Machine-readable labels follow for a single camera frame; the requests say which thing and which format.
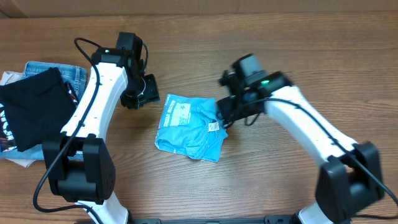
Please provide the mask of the light blue printed t-shirt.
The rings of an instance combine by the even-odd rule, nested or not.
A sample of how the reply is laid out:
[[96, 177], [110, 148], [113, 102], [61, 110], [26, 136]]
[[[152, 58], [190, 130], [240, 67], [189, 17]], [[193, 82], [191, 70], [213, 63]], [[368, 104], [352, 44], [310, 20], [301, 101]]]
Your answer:
[[218, 162], [226, 130], [216, 116], [214, 98], [168, 94], [160, 117], [155, 146], [193, 160]]

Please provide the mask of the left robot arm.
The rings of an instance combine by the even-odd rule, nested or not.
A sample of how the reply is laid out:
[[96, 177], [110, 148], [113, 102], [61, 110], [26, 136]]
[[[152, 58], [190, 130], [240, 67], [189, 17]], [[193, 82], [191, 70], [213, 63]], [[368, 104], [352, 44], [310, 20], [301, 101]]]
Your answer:
[[82, 208], [93, 223], [133, 222], [114, 192], [116, 168], [106, 135], [117, 102], [138, 109], [159, 100], [155, 78], [146, 74], [147, 61], [141, 58], [146, 50], [144, 44], [98, 47], [89, 58], [93, 77], [77, 109], [60, 134], [43, 143], [47, 171], [34, 192], [37, 210], [52, 212], [38, 204], [39, 192], [48, 181], [52, 193], [69, 203], [55, 212]]

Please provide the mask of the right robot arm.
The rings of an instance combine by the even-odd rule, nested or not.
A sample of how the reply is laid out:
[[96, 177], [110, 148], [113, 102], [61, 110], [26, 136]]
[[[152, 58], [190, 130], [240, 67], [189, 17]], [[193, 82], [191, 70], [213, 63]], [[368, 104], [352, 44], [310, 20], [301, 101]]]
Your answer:
[[269, 221], [349, 223], [383, 199], [387, 189], [377, 147], [337, 130], [282, 72], [227, 70], [219, 83], [230, 93], [217, 102], [227, 128], [239, 119], [267, 114], [291, 133], [319, 168], [315, 202], [293, 215], [268, 217]]

